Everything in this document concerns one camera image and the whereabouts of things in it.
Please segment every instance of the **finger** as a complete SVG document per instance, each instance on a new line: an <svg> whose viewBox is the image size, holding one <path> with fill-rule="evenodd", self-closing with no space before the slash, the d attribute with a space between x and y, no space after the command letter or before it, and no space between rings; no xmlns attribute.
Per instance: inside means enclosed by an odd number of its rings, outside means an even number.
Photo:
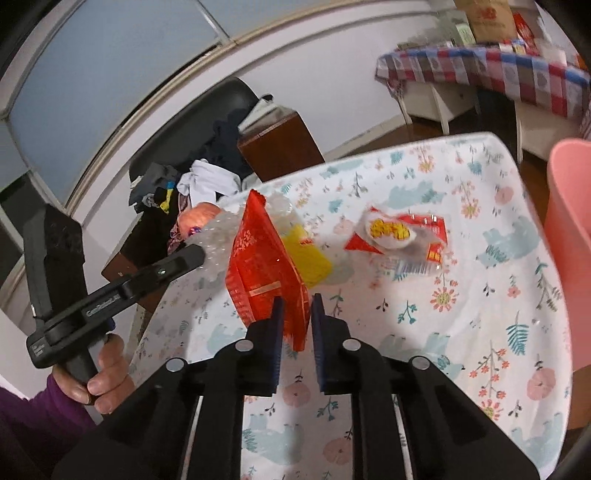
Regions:
<svg viewBox="0 0 591 480"><path fill-rule="evenodd" d="M88 405L90 395L84 386L80 385L64 368L54 365L51 370L53 379L64 394L78 403Z"/></svg>
<svg viewBox="0 0 591 480"><path fill-rule="evenodd" d="M127 375L121 385L102 395L95 401L95 408L106 415L111 413L129 397L135 389L134 381Z"/></svg>
<svg viewBox="0 0 591 480"><path fill-rule="evenodd" d="M100 349L98 363L101 370L109 368L123 356L125 342L119 335L110 334L104 347Z"/></svg>
<svg viewBox="0 0 591 480"><path fill-rule="evenodd" d="M90 379L87 385L88 391L96 397L110 392L122 384L128 370L125 358L120 357L117 363L101 370Z"/></svg>

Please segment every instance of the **wooden floor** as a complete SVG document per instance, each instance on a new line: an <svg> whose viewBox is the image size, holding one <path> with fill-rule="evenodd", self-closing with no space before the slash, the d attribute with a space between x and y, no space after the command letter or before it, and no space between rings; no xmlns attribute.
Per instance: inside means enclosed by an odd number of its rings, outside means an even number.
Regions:
<svg viewBox="0 0 591 480"><path fill-rule="evenodd" d="M450 134L465 134L481 131L481 126L476 112L468 112L450 122ZM516 145L511 139L512 132L503 132L503 127L499 126L501 137L505 144L511 149L510 144ZM381 148L402 145L408 142L427 140L429 138L441 137L443 133L441 126L437 122L413 118L412 125L405 125L380 137L363 147L347 154L356 155ZM543 223L548 209L548 198L550 192L548 189L548 179L546 177L546 162L529 152L524 151L523 162L519 167L521 178L523 179L527 190L530 193L535 209L538 212L540 221ZM583 427L591 423L591 366L575 372L573 377L573 390L571 394L571 412L570 412L569 430L564 440L563 450L560 455L562 460L565 454L572 448Z"/></svg>

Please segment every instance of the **white cloth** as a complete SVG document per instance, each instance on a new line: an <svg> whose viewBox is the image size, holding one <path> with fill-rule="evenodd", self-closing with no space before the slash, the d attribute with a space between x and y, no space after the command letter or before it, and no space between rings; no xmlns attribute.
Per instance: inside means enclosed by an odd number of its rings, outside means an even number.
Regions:
<svg viewBox="0 0 591 480"><path fill-rule="evenodd" d="M234 195L240 191L240 177L231 171L211 165L204 158L195 160L191 170L178 181L177 190L188 196L191 207L200 202L216 203L216 192Z"/></svg>

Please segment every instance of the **white floral tablecloth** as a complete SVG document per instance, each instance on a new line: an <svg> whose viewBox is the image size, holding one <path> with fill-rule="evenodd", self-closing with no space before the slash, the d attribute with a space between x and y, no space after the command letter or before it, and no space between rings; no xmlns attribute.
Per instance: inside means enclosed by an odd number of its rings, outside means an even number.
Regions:
<svg viewBox="0 0 591 480"><path fill-rule="evenodd" d="M312 289L327 312L383 355L429 357L549 475L569 413L569 326L537 215L500 140L471 134L375 151L259 188L273 190L333 261ZM437 277L396 278L343 250L370 202L444 216L450 251ZM132 361L138 384L168 358L210 358L244 336L224 280L193 271L169 286ZM243 479L349 479L351 437L349 397L319 391L310 329L304 352L284 345L277 394L246 398Z"/></svg>

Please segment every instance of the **yellow package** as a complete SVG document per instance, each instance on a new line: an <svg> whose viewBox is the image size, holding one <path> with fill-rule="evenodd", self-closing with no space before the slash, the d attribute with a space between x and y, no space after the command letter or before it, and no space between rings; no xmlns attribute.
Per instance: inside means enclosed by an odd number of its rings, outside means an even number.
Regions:
<svg viewBox="0 0 591 480"><path fill-rule="evenodd" d="M313 287L329 276L332 263L315 246L304 227L294 225L281 240L306 287Z"/></svg>

